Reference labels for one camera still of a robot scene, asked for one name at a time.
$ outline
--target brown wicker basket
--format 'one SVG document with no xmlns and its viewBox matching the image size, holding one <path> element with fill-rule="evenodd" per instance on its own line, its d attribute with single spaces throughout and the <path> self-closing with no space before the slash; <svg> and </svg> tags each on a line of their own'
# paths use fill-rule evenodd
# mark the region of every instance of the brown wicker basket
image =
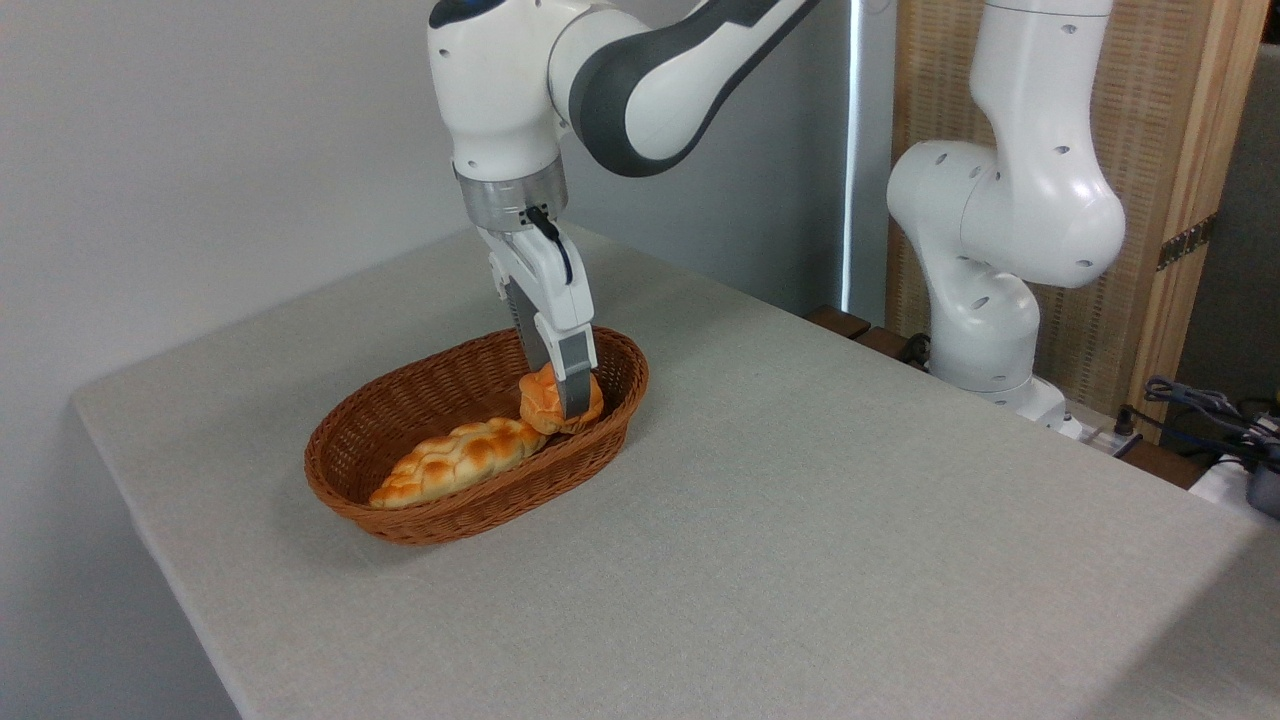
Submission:
<svg viewBox="0 0 1280 720">
<path fill-rule="evenodd" d="M 529 366 L 516 331 L 500 331 L 393 370 L 343 400 L 311 434 L 307 482 L 334 512 L 399 544 L 449 542 L 483 533 L 573 489 L 622 448 L 627 423 L 649 384 L 649 365 L 622 333 L 595 328 L 604 392 L 599 423 L 556 436 L 540 452 L 486 482 L 401 509 L 365 505 L 419 442 L 462 423 L 520 418 L 517 383 Z"/>
</svg>

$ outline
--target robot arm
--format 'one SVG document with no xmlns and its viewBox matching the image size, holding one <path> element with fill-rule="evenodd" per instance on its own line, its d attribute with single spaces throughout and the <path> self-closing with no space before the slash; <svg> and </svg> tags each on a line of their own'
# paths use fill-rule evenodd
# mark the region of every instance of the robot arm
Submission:
<svg viewBox="0 0 1280 720">
<path fill-rule="evenodd" d="M 698 143 L 723 100 L 817 0 L 707 0 L 650 31 L 582 0 L 440 0 L 428 47 L 453 169 L 534 368 L 550 361 L 566 416 L 586 410 L 591 293 L 571 238 L 559 140 L 607 169 L 652 176 Z"/>
<path fill-rule="evenodd" d="M 1120 252 L 1124 209 L 1089 128 L 1110 12 L 987 0 L 969 86 L 996 147 L 922 142 L 890 176 L 890 213 L 929 290 L 929 370 L 1055 429 L 1065 401 L 1032 375 L 1039 307 L 1023 281 L 1079 287 Z"/>
</svg>

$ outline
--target bread roll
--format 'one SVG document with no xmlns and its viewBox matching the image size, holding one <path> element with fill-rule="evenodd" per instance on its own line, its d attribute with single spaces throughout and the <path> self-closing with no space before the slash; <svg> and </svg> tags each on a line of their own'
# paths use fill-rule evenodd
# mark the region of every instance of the bread roll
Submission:
<svg viewBox="0 0 1280 720">
<path fill-rule="evenodd" d="M 396 464 L 369 505 L 404 507 L 443 497 L 516 466 L 544 445 L 547 436 L 521 420 L 458 425 L 445 437 L 420 442 Z"/>
<path fill-rule="evenodd" d="M 559 391 L 556 389 L 556 370 L 552 364 L 520 378 L 520 416 L 544 436 L 575 434 L 591 427 L 604 411 L 604 393 L 591 373 L 591 400 L 586 413 L 564 420 Z"/>
</svg>

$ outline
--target black cable bundle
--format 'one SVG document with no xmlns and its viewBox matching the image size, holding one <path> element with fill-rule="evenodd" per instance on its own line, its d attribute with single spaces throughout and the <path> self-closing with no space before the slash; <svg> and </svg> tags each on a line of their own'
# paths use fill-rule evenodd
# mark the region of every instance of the black cable bundle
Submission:
<svg viewBox="0 0 1280 720">
<path fill-rule="evenodd" d="M 1175 428 L 1172 420 L 1161 423 L 1132 405 L 1121 405 L 1121 411 L 1128 411 L 1144 423 L 1160 428 L 1169 437 L 1203 451 L 1228 456 L 1220 461 L 1239 461 L 1249 471 L 1256 471 L 1261 466 L 1280 473 L 1280 454 L 1274 447 L 1280 445 L 1280 420 L 1276 418 L 1267 414 L 1247 418 L 1240 406 L 1231 404 L 1221 392 L 1197 389 L 1164 375 L 1152 377 L 1144 389 L 1147 401 L 1187 407 L 1188 413 L 1198 414 L 1215 427 L 1226 430 L 1226 437 L 1211 438 Z"/>
</svg>

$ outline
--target metal hinge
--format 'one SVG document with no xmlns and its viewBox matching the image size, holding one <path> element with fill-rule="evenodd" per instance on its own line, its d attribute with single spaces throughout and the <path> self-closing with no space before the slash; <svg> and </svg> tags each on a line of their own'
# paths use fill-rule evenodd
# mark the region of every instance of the metal hinge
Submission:
<svg viewBox="0 0 1280 720">
<path fill-rule="evenodd" d="M 1213 225 L 1217 223 L 1217 213 L 1196 223 L 1194 227 L 1183 231 L 1178 237 L 1166 240 L 1160 246 L 1160 263 L 1156 270 L 1164 270 L 1185 255 L 1190 255 L 1197 247 L 1204 245 L 1213 236 Z"/>
</svg>

